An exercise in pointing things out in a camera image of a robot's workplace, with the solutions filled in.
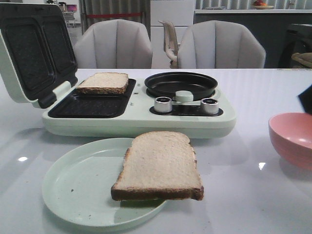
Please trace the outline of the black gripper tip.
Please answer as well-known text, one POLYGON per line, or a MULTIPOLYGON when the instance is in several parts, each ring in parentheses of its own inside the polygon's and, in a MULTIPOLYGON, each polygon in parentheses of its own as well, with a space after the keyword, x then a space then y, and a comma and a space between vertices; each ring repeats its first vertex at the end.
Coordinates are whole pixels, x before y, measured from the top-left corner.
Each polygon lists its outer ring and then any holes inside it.
POLYGON ((305 113, 312 113, 312 85, 298 95, 305 113))

